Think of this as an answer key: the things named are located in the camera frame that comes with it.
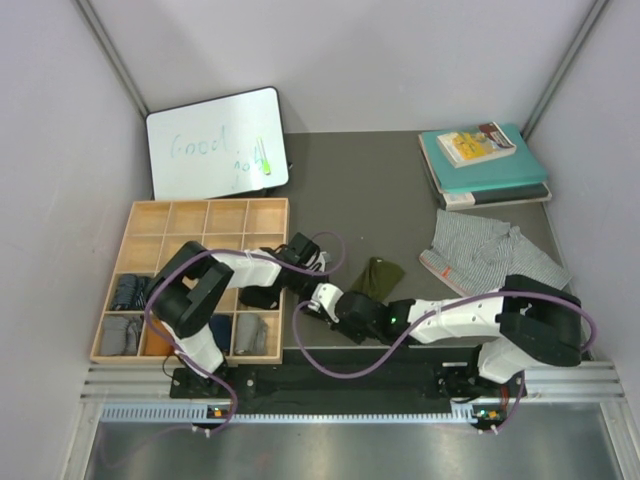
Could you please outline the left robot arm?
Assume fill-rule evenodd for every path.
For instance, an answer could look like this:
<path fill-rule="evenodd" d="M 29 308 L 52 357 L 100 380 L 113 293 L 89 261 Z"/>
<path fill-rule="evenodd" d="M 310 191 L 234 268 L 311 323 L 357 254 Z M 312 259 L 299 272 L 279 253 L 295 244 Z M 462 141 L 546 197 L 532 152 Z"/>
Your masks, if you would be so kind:
<path fill-rule="evenodd" d="M 208 250 L 186 242 L 153 277 L 145 291 L 145 315 L 165 329 L 161 335 L 173 347 L 182 366 L 173 375 L 175 398 L 211 398 L 229 385 L 226 355 L 242 346 L 259 356 L 266 345 L 267 325 L 259 317 L 237 319 L 232 346 L 224 348 L 210 326 L 229 290 L 248 313 L 275 311 L 282 292 L 309 298 L 328 281 L 327 253 L 301 233 L 276 248 Z"/>

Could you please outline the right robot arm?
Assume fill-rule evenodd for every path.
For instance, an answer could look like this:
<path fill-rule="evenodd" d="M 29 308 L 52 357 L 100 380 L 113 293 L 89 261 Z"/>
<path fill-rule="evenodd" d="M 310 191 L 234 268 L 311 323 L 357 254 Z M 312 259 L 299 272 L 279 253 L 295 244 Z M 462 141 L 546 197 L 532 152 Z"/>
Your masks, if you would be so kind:
<path fill-rule="evenodd" d="M 448 339 L 478 344 L 466 376 L 444 391 L 469 388 L 487 396 L 534 366 L 576 367 L 581 362 L 580 300 L 524 275 L 503 287 L 458 300 L 406 299 L 383 304 L 360 292 L 323 286 L 321 306 L 332 329 L 355 343 L 430 345 Z"/>

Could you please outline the green sports bra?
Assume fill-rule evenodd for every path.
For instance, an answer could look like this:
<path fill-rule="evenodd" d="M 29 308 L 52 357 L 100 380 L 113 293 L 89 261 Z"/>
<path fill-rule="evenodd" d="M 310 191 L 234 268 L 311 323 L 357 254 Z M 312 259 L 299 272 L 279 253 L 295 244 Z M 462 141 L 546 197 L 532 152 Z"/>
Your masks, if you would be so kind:
<path fill-rule="evenodd" d="M 349 290 L 382 302 L 404 276 L 405 271 L 399 265 L 380 257 L 371 257 Z"/>

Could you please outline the grey striped boxer shorts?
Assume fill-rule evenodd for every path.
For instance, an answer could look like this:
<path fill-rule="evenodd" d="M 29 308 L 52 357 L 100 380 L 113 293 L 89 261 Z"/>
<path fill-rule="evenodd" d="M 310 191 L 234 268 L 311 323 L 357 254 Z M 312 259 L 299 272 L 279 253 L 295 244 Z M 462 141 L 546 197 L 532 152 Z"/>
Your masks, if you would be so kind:
<path fill-rule="evenodd" d="M 571 274 L 508 222 L 440 210 L 420 263 L 459 295 L 496 290 L 509 275 L 563 289 Z"/>

